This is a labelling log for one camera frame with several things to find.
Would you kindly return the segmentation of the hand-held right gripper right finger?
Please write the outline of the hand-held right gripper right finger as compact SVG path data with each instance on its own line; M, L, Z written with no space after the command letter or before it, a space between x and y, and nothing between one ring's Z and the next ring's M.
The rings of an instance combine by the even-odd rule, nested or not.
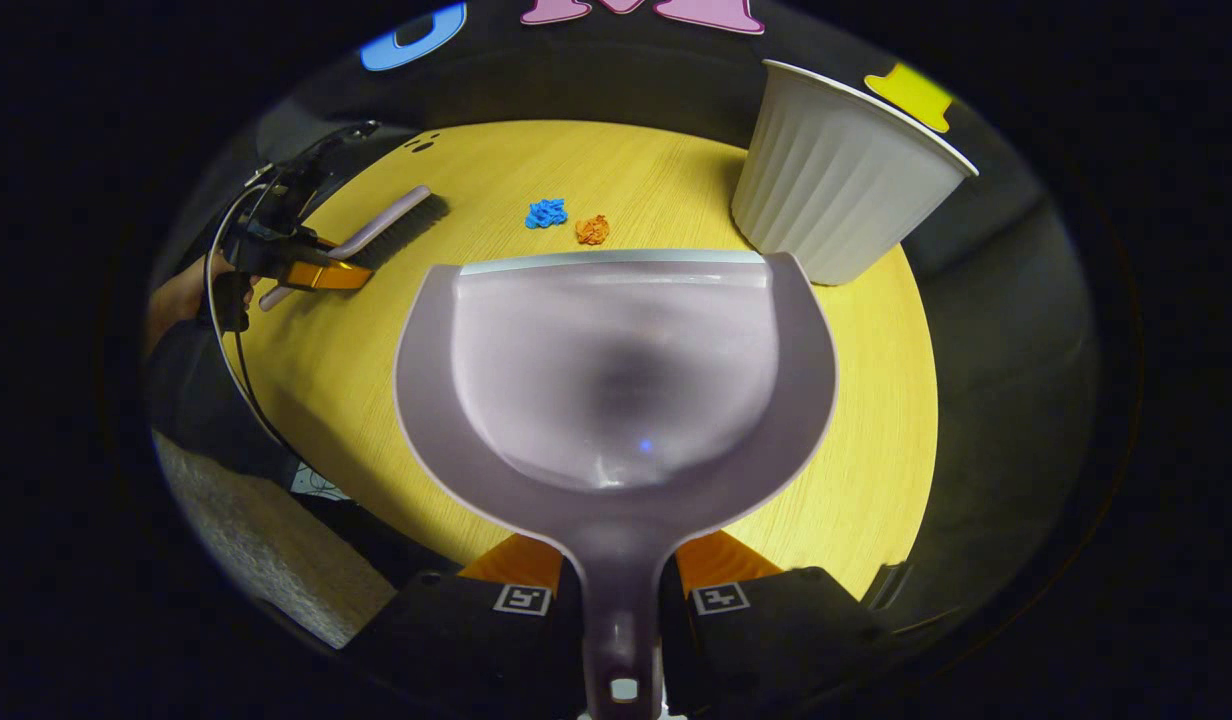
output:
M896 648L825 570L777 570L724 533L667 561L660 632L671 719L846 719Z

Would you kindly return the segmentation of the white ribbed garbage bin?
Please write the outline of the white ribbed garbage bin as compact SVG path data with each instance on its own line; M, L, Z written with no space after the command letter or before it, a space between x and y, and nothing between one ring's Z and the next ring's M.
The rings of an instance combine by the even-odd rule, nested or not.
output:
M918 120L785 60L763 63L756 127L731 201L758 252L788 252L809 281L850 284L978 168Z

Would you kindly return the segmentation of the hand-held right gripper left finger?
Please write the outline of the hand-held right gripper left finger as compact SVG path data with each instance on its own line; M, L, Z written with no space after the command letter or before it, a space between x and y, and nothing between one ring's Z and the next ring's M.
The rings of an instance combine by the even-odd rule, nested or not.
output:
M570 561L513 536L415 575L342 652L400 693L404 720L579 720L580 600Z

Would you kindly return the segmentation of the lavender plastic dustpan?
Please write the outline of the lavender plastic dustpan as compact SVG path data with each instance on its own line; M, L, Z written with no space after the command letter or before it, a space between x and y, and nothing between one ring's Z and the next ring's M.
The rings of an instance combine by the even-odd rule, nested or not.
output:
M393 387L434 483L570 561L590 720L657 720L662 571L807 468L837 346L788 252L561 252L430 268Z

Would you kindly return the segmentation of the yellow wooden desktop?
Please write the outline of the yellow wooden desktop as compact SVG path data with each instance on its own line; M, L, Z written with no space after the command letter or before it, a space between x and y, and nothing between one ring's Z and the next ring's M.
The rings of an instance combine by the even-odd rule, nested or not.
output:
M493 582L556 587L561 554L510 538L452 501L411 457L393 406L398 337L436 264L577 249L570 226L529 229L530 203L562 198L602 215L607 249L739 250L731 196L745 154L665 129L582 120L510 120L424 129L370 164L310 215L346 240L418 184L450 205L354 293L304 293L251 309L241 350L270 423L301 460L379 519ZM690 542L694 583L738 570L827 570L857 600L878 570L910 556L933 486L939 386L917 277L901 247L841 287L818 287L841 382L825 443L804 473L724 536Z

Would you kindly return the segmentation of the black backdrop cloth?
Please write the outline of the black backdrop cloth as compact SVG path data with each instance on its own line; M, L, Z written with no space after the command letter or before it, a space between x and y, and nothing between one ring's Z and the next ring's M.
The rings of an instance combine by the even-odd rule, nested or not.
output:
M264 113L259 154L285 158L351 120L379 120L375 160L420 129L582 120L749 141L763 59L834 79L885 68L881 51L791 7L763 2L744 37L649 10L537 30L505 2L476 2L457 36L418 60L315 72ZM1100 348L1080 258L1018 152L972 111L954 145L979 168L901 242L917 277L939 386L933 486L908 575L885 609L917 624L1002 598L1058 528L1090 445Z

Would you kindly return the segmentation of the lavender small broom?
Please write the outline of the lavender small broom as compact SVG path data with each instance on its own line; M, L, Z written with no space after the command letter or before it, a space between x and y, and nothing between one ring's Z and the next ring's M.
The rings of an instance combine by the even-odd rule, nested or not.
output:
M261 195L249 217L241 222L245 238L238 242L235 260L246 277L245 296L251 296L257 279L274 281L274 286L260 296L260 309L274 309L293 293L315 292L278 287L274 263L334 258L378 272L407 243L428 232L448 213L447 202L425 184L419 184L398 196L346 240L336 243L306 226L306 219L302 219L313 195L310 190L297 190L293 184L278 184Z

